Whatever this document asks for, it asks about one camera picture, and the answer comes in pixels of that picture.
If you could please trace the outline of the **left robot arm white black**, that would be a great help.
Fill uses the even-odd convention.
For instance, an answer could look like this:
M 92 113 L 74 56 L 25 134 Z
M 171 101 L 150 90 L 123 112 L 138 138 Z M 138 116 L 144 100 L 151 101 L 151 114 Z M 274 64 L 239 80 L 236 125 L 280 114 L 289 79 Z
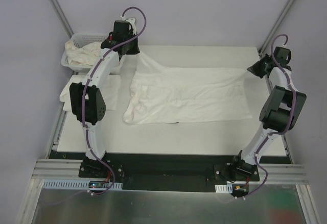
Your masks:
M 113 31 L 101 43 L 95 65 L 82 81 L 69 87 L 72 113 L 81 123 L 87 146 L 79 170 L 81 178 L 105 178 L 110 174 L 101 129 L 106 113 L 101 87 L 125 55 L 138 53 L 136 20 L 123 17 L 114 22 Z

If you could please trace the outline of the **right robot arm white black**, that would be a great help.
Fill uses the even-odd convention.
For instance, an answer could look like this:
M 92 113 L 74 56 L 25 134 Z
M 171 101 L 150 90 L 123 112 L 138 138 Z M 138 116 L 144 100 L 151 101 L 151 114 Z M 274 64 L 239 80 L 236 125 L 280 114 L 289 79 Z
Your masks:
M 278 137 L 291 130 L 307 99 L 291 79 L 291 51 L 276 47 L 247 70 L 259 77 L 266 77 L 274 86 L 259 115 L 261 125 L 251 142 L 233 158 L 228 167 L 232 181 L 256 179 L 259 161 L 265 150 Z

